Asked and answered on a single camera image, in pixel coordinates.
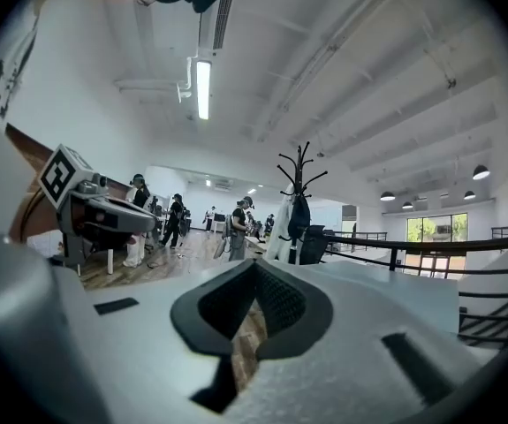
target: window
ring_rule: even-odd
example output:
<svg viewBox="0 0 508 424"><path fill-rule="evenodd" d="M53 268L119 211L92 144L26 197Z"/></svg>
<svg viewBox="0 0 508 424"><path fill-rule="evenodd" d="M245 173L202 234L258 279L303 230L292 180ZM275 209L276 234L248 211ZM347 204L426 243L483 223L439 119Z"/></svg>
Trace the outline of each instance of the window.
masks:
<svg viewBox="0 0 508 424"><path fill-rule="evenodd" d="M406 221L408 242L465 242L467 241L467 214L451 216L429 216L409 218ZM437 272L432 269L463 270L466 267L465 253L438 253L408 251L405 265L419 269L405 269L405 273L431 278L461 279L457 273Z"/></svg>

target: air conditioner vent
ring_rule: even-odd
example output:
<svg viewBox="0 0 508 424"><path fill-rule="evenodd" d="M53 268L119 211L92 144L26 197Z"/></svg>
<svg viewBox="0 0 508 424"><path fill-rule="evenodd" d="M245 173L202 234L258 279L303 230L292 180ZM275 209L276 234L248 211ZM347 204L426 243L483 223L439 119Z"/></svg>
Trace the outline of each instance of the air conditioner vent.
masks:
<svg viewBox="0 0 508 424"><path fill-rule="evenodd" d="M212 48L221 49L224 45L224 36L226 35L226 24L230 15L232 0L220 0L218 5L218 15L216 16L215 40Z"/></svg>

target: wooden floor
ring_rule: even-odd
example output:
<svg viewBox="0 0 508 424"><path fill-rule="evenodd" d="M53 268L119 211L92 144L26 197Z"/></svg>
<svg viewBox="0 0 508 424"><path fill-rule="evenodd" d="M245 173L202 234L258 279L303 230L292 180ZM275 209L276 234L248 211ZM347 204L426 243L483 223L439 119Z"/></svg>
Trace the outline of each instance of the wooden floor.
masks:
<svg viewBox="0 0 508 424"><path fill-rule="evenodd" d="M214 259L220 234L191 230L185 238L179 238L175 250L168 247L147 254L144 262L136 269L124 267L126 252L114 253L114 273L107 274L107 254L92 255L81 268L81 281L87 290L126 284L161 281L181 275L192 275L228 261L228 254ZM254 251L246 250L247 258L258 257ZM263 313L256 302L242 322L233 342L232 365L236 386L242 391L257 369L255 351L267 338Z"/></svg>

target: white pants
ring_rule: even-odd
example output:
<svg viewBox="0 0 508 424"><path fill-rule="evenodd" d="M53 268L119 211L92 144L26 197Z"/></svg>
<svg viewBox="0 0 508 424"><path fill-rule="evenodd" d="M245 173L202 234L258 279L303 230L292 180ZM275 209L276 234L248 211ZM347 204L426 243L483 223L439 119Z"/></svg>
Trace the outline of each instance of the white pants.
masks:
<svg viewBox="0 0 508 424"><path fill-rule="evenodd" d="M138 267L144 259L144 253L146 248L146 234L140 236L132 236L132 239L136 241L133 245L128 245L128 256L124 261L126 267Z"/></svg>

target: fluorescent light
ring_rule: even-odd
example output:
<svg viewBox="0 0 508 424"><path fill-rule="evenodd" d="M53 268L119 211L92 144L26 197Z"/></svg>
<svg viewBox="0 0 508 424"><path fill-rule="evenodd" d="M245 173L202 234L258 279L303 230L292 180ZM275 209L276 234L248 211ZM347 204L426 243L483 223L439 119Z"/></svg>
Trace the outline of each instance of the fluorescent light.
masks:
<svg viewBox="0 0 508 424"><path fill-rule="evenodd" d="M393 201L395 199L395 195L391 192L385 192L381 195L381 201Z"/></svg>
<svg viewBox="0 0 508 424"><path fill-rule="evenodd" d="M197 100L199 103L199 118L209 119L210 99L210 67L207 61L197 62Z"/></svg>
<svg viewBox="0 0 508 424"><path fill-rule="evenodd" d="M490 173L485 165L477 165L474 170L474 180L486 178Z"/></svg>

